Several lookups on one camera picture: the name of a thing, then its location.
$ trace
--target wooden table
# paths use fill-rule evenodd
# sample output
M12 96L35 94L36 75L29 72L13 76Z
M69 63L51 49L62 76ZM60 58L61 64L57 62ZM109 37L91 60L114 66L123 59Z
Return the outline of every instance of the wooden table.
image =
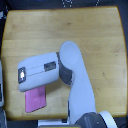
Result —
M2 66L5 111L11 120L66 118L70 87L61 80L46 86L47 106L25 113L25 94L18 90L18 62L59 51L67 40L80 48L94 90L97 112L127 114L127 58L116 7L10 11L4 30Z

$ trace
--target wood grain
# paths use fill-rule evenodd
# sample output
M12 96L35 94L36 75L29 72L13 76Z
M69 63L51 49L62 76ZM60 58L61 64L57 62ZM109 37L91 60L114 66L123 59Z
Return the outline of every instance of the wood grain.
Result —
M2 43L5 111L11 120L67 117L70 87L59 81L46 86L47 106L25 113L25 94L18 90L18 62L33 55L57 52L75 42L93 87L97 112L127 113L127 59L116 7L10 11Z

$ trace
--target gray floor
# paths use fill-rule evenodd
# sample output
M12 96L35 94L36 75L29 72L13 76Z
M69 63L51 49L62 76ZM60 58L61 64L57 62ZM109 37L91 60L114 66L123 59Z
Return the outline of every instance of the gray floor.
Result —
M88 6L95 6L97 0L74 0L72 7L88 7ZM104 5L117 5L119 8L119 12L121 15L121 20L123 23L123 29L125 34L125 40L126 40L126 46L128 49L128 0L100 0L98 6L104 6ZM16 6L15 8L10 9L32 9L32 8L41 8L40 6L28 6L25 7L23 4L20 4L20 6ZM42 8L63 8L61 0L51 0L49 3L47 2L42 6ZM2 33L4 28L4 19L0 19L0 46L1 46L1 40L2 40ZM119 128L127 128L127 117L123 118L114 118L117 126ZM8 128L36 128L37 127L37 121L8 121Z

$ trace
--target pink sponge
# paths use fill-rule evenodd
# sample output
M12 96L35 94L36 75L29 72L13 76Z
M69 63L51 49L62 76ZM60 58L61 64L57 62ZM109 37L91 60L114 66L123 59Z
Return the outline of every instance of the pink sponge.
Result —
M41 86L25 92L25 111L27 113L45 106L45 86Z

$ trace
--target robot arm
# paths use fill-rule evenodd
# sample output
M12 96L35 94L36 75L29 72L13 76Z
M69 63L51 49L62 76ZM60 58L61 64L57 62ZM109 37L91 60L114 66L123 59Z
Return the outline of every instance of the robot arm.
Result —
M117 128L108 112L96 112L92 86L81 52L75 43L67 41L61 46L58 54L30 57L18 65L20 91L46 85L58 80L59 76L64 83L71 86L68 99L70 124L76 123L82 128Z

